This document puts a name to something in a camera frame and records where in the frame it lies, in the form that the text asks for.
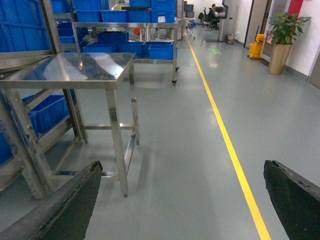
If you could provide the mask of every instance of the green leaves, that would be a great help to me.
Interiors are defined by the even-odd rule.
[[[271,27],[272,30],[267,34],[266,38],[270,39],[272,37],[271,45],[282,44],[288,45],[292,44],[293,40],[296,40],[294,36],[298,32],[303,34],[302,26],[308,22],[311,17],[299,17],[298,14],[288,15],[287,12],[284,14],[278,13],[276,17],[272,17]]]

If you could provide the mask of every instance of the gray floor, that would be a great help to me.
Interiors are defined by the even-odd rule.
[[[268,74],[240,45],[206,43],[217,38],[216,31],[195,34],[192,46],[270,237],[287,240],[263,166],[277,160],[320,185],[320,90],[287,73]],[[141,141],[128,175],[129,197],[123,198],[118,182],[102,180],[86,240],[260,239],[186,38],[179,42],[178,65],[176,86],[171,66],[136,66]],[[125,81],[118,91],[122,122],[131,120],[129,91]],[[103,91],[79,94],[86,122],[108,119]],[[123,133],[125,143],[129,134]],[[90,131],[89,137],[65,170],[95,160],[115,167],[110,133]],[[54,160],[70,138],[48,158]],[[0,203],[1,231],[39,201],[20,177],[0,192]]]

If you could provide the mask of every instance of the person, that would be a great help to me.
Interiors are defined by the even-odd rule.
[[[216,13],[216,5],[212,4],[211,8],[209,8],[209,13],[208,13],[209,18],[213,19],[215,17],[215,13]]]
[[[212,4],[211,8],[209,8],[209,22],[212,24],[213,28],[218,28],[219,19],[217,18],[218,13],[216,12],[216,5]]]

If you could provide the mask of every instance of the yellow floor line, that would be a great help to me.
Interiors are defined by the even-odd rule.
[[[190,40],[189,40],[187,34],[185,34],[185,36],[186,36],[186,39],[187,39],[187,41],[189,43],[189,46],[190,46],[194,61],[196,63],[196,66],[198,67],[198,71],[199,71],[200,76],[202,78],[206,94],[209,97],[212,109],[213,109],[214,114],[215,114],[215,118],[216,118],[216,120],[218,122],[218,125],[220,127],[220,130],[221,130],[225,145],[226,145],[226,147],[228,149],[228,152],[229,152],[229,155],[231,157],[231,160],[232,160],[236,175],[237,175],[237,177],[239,179],[239,182],[240,182],[244,197],[245,197],[246,202],[248,204],[248,207],[250,209],[250,212],[251,212],[255,227],[256,227],[256,229],[258,231],[258,234],[260,236],[260,239],[261,240],[271,240],[270,235],[269,235],[268,230],[267,230],[267,227],[265,225],[265,222],[264,222],[264,220],[263,220],[263,218],[261,216],[261,213],[260,213],[259,208],[257,206],[256,200],[254,198],[254,195],[251,192],[251,189],[250,189],[250,186],[248,184],[247,178],[246,178],[245,173],[244,173],[244,171],[243,171],[243,169],[241,167],[241,164],[239,162],[238,156],[236,154],[234,146],[233,146],[233,144],[231,142],[231,139],[230,139],[229,134],[227,132],[227,129],[225,127],[225,124],[224,124],[224,122],[223,122],[223,120],[221,118],[221,115],[219,113],[219,110],[218,110],[218,107],[216,105],[216,102],[215,102],[215,100],[214,100],[214,98],[213,98],[213,96],[211,94],[211,91],[210,91],[210,88],[208,86],[208,83],[207,83],[207,80],[205,78],[205,75],[202,72],[202,69],[201,69],[200,64],[198,62],[197,56],[195,54],[195,51],[194,51],[194,49],[193,49],[193,47],[192,47],[192,45],[190,43]]]

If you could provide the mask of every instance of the blue storage bin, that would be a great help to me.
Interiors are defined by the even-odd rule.
[[[152,11],[176,11],[175,0],[151,0]]]
[[[57,29],[72,29],[71,22],[61,22],[56,26]]]
[[[62,29],[58,29],[58,34],[59,34],[59,38],[60,38],[60,42],[62,44],[75,44],[75,36],[74,36],[74,32],[69,28],[62,28]],[[79,42],[82,41],[82,39],[88,34],[88,29],[83,27],[83,28],[78,28],[78,40]]]
[[[0,52],[50,50],[46,27],[0,22]]]
[[[82,23],[101,23],[101,13],[99,10],[92,11],[76,11],[78,21]]]
[[[149,48],[154,45],[172,45],[170,41],[147,41],[143,44],[143,54],[149,55]]]
[[[150,11],[128,10],[128,23],[151,23]]]
[[[10,146],[0,130],[0,164],[4,163],[12,156]]]
[[[70,12],[67,0],[51,0],[51,5],[54,14],[63,14]]]
[[[127,10],[101,10],[104,23],[126,23],[128,21]]]
[[[96,42],[91,45],[87,45],[83,48],[84,53],[117,53],[118,48],[116,44],[103,44]]]
[[[39,0],[1,0],[0,22],[44,26],[44,17]]]
[[[50,49],[39,0],[0,0],[0,52]]]
[[[151,7],[151,0],[130,0],[129,1],[130,7]]]
[[[77,11],[108,10],[109,0],[74,0]]]
[[[98,33],[100,44],[121,44],[129,41],[128,31],[103,31]]]
[[[29,113],[35,133],[45,133],[69,114],[63,95],[50,95]]]
[[[150,59],[173,59],[173,45],[152,45],[149,47]]]
[[[152,23],[159,23],[159,17],[164,17],[164,23],[174,23],[175,22],[175,11],[151,11]]]
[[[60,42],[62,44],[75,44],[75,36],[72,29],[58,29]]]
[[[143,54],[143,42],[131,41],[127,43],[121,43],[118,45],[119,53],[135,53],[137,55]]]

